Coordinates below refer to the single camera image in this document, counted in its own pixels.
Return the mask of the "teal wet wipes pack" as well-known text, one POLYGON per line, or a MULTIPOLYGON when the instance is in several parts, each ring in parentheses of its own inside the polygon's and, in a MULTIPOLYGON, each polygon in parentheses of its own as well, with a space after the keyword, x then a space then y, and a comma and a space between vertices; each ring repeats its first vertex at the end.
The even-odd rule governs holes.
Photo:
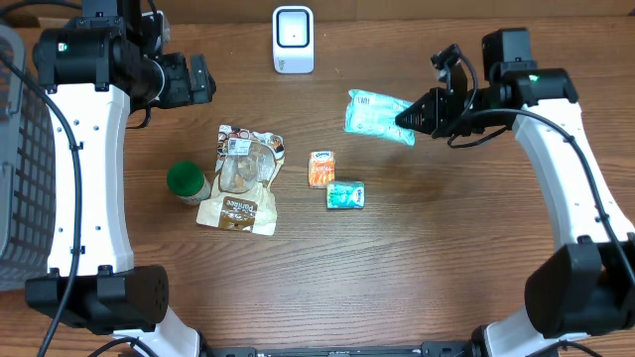
POLYGON ((415 131, 398 126, 396 116, 410 108, 412 102, 386 94, 350 89, 350 101, 344 114, 344 131, 373 136, 406 146, 416 143, 415 131))

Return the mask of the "green lidded jar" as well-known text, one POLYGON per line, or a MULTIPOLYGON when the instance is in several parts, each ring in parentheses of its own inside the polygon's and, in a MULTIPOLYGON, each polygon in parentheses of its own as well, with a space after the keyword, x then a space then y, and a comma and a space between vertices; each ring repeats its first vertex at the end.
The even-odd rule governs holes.
POLYGON ((211 185, 202 169, 190 161, 175 163, 167 173, 169 190, 182 202, 197 205, 209 199, 211 185))

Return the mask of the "teal tissue packet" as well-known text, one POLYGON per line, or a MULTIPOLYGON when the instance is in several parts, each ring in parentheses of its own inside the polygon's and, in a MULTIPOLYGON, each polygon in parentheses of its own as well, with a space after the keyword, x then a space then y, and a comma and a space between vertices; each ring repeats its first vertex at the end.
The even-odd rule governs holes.
POLYGON ((361 181, 332 181, 326 186, 328 209, 362 209, 365 184, 361 181))

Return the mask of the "orange tissue packet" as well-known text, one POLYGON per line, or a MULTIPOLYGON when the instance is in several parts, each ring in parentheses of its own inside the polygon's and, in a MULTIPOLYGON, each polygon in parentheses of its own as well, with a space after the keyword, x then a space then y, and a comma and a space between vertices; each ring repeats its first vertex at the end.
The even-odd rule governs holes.
POLYGON ((335 156, 332 151, 311 152, 308 182, 310 188, 326 188, 335 177, 335 156))

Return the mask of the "beige snack pouch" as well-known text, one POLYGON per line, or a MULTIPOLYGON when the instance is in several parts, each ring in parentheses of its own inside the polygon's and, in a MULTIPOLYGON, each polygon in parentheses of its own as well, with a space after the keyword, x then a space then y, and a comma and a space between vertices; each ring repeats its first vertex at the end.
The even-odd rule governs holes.
POLYGON ((196 223, 273 235, 278 213, 271 185, 285 157, 282 136, 221 125, 211 194, 199 205, 196 223))

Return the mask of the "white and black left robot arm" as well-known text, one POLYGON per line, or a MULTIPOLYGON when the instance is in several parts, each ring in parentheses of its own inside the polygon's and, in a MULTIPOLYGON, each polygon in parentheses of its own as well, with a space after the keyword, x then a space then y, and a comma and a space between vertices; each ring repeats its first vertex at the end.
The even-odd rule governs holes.
POLYGON ((54 124, 56 217, 48 270, 26 283, 30 308, 141 356, 206 356, 203 335, 170 308, 166 270, 134 262, 125 220, 129 116, 211 101, 203 56, 165 54, 165 15, 138 1, 85 0, 34 46, 35 92, 54 124))

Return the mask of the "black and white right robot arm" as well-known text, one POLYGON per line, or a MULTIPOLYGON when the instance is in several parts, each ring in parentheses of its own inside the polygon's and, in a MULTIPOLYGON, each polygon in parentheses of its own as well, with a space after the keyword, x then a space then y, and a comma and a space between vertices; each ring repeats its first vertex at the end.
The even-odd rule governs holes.
POLYGON ((433 55, 439 86, 398 114, 398 126, 455 147, 512 132, 548 207, 553 255, 527 280, 523 306, 459 342, 426 342, 426 356, 555 356, 590 336, 634 325, 634 227, 615 202, 561 68, 539 68, 529 32, 501 29, 481 42, 486 86, 458 46, 433 55))

